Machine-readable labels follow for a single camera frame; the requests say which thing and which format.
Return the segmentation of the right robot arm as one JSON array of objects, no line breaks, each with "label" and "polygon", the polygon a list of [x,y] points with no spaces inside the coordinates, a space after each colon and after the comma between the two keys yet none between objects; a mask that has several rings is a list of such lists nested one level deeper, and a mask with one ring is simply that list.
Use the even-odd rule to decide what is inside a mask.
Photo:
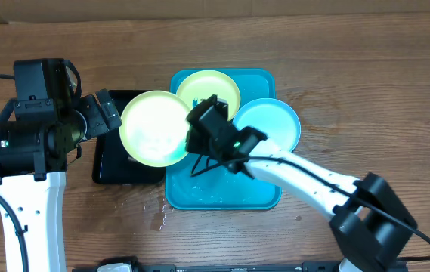
[{"label": "right robot arm", "polygon": [[187,150],[274,184],[318,210],[344,256],[340,271],[390,270],[417,227],[384,178],[337,174],[284,150],[254,128],[227,128],[217,137],[191,128]]}]

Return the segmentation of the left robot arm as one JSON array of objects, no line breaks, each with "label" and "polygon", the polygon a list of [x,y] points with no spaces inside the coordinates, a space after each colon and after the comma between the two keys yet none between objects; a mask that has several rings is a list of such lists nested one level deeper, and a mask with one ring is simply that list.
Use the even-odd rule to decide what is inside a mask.
[{"label": "left robot arm", "polygon": [[67,154],[121,125],[109,91],[28,94],[0,114],[0,212],[9,271],[65,271]]}]

